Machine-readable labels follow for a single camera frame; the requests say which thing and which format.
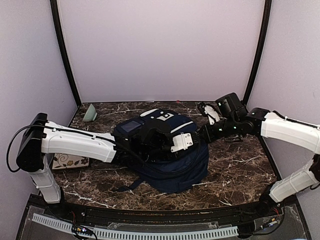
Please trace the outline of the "green ceramic bowl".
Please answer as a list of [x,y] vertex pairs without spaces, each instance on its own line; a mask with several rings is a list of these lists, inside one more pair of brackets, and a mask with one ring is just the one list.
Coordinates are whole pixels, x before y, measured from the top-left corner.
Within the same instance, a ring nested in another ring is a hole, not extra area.
[[93,122],[96,118],[97,118],[97,111],[96,108],[94,107],[94,105],[91,103],[87,109],[87,111],[85,112],[82,121],[83,122]]

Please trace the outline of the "navy blue student backpack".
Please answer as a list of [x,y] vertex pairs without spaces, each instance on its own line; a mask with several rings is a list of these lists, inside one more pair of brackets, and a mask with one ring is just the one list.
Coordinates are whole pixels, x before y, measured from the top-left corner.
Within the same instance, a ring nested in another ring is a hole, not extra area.
[[144,154],[142,161],[128,153],[120,153],[112,161],[113,164],[127,167],[138,175],[138,179],[129,186],[118,188],[117,192],[134,190],[145,182],[163,193],[181,193],[200,183],[208,174],[209,147],[197,136],[197,124],[191,118],[169,109],[154,108],[119,123],[112,134],[117,137],[137,137],[147,133],[144,124],[151,120],[164,121],[172,137],[191,133],[195,144],[177,152],[154,151],[151,155]]

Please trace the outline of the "floral pattern notebook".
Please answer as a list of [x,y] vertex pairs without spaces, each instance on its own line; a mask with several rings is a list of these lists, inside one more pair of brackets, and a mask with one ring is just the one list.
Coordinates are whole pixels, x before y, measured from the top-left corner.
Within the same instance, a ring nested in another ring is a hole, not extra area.
[[81,169],[90,166],[90,159],[88,157],[55,153],[51,169],[54,171],[65,170],[65,169]]

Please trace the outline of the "left black frame post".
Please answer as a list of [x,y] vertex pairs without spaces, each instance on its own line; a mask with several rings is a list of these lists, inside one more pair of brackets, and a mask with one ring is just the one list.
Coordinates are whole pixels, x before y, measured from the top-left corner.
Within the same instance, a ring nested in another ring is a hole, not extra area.
[[73,99],[75,101],[77,108],[79,108],[82,105],[82,101],[81,101],[80,94],[79,94],[79,91],[76,86],[76,81],[75,81],[75,78],[73,75],[69,56],[67,53],[67,48],[66,48],[66,43],[65,43],[65,39],[64,39],[63,28],[62,28],[60,13],[59,13],[58,1],[57,0],[50,0],[49,2],[50,2],[51,15],[52,15],[53,25],[54,25],[54,29],[55,29],[56,39],[57,39],[57,43],[58,43],[58,47],[59,47],[59,51],[60,51],[60,56],[62,59],[62,63],[64,66],[64,70],[66,73],[68,84],[71,89]]

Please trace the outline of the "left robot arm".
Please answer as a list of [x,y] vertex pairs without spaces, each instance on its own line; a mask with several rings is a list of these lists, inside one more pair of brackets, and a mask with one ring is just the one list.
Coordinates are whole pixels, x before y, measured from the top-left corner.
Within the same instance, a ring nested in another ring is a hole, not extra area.
[[111,163],[119,154],[127,153],[141,162],[143,155],[175,150],[171,131],[163,120],[153,119],[145,123],[147,132],[137,137],[121,137],[66,127],[49,121],[47,117],[46,113],[38,113],[29,125],[12,136],[5,160],[10,172],[29,174],[45,202],[60,218],[67,218],[71,208],[64,202],[63,190],[49,168],[48,155],[82,156]]

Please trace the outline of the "right black frame post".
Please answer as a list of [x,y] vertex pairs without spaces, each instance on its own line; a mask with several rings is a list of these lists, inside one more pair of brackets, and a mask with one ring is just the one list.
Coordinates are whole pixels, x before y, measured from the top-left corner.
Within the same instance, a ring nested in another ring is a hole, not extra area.
[[260,62],[261,62],[261,58],[263,55],[263,50],[264,50],[264,46],[265,46],[265,41],[266,41],[268,26],[269,26],[269,21],[270,21],[270,15],[271,15],[271,10],[272,10],[272,2],[273,2],[272,0],[265,0],[264,1],[264,8],[263,8],[261,26],[260,26],[257,46],[256,46],[256,50],[255,50],[255,55],[254,55],[250,75],[248,78],[248,82],[246,85],[246,89],[244,92],[244,96],[242,99],[242,103],[245,106],[248,105],[251,94],[253,92],[254,84],[256,81],[256,77],[257,77]]

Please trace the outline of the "black frame post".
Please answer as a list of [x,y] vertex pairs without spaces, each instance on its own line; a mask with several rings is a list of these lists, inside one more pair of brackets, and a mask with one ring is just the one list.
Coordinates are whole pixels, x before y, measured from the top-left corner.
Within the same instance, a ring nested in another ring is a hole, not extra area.
[[73,75],[69,56],[67,53],[67,48],[66,48],[66,43],[65,43],[65,39],[64,39],[63,28],[62,28],[60,13],[59,13],[58,1],[57,0],[50,0],[49,2],[50,2],[51,15],[52,15],[53,25],[54,25],[54,29],[55,29],[56,39],[57,39],[57,43],[58,43],[58,47],[59,47],[59,51],[60,51],[60,56],[62,59],[62,63],[64,66],[64,70],[66,73],[68,84],[71,89],[73,99],[75,101],[77,108],[79,108],[82,105],[82,101],[81,101],[80,94],[79,94],[79,91],[76,86],[76,81],[75,81],[75,78]]
[[269,21],[270,21],[270,15],[271,15],[271,10],[272,10],[272,2],[273,2],[272,0],[265,0],[264,1],[264,8],[263,8],[261,26],[260,26],[257,46],[256,46],[256,50],[255,50],[255,55],[254,55],[250,75],[248,78],[248,82],[246,85],[246,89],[244,92],[244,96],[242,99],[242,103],[245,106],[248,105],[251,94],[253,92],[254,84],[256,81],[256,77],[257,77],[260,62],[261,62],[261,58],[263,55],[263,50],[264,50],[264,46],[265,46],[265,41],[266,41],[268,26],[269,26]]

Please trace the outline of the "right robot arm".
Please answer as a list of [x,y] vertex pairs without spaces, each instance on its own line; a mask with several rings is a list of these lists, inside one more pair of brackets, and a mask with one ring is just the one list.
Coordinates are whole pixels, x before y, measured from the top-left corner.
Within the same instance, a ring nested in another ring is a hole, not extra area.
[[275,203],[307,188],[320,185],[320,126],[290,118],[276,110],[256,107],[248,111],[232,92],[215,101],[215,105],[200,102],[200,113],[208,118],[198,134],[207,142],[233,135],[252,135],[263,139],[278,140],[298,146],[313,154],[304,166],[289,176],[269,185],[255,205],[255,213],[266,217],[275,208]]

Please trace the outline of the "black curved front rail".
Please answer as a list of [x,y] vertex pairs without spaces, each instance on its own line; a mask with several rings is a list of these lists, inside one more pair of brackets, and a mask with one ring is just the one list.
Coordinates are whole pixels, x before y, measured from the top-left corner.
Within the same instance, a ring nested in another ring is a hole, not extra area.
[[255,211],[258,196],[241,191],[221,192],[193,189],[182,193],[160,193],[145,186],[128,192],[64,190],[65,205],[76,221],[90,224],[120,223],[183,224],[218,222],[249,224],[261,215]]

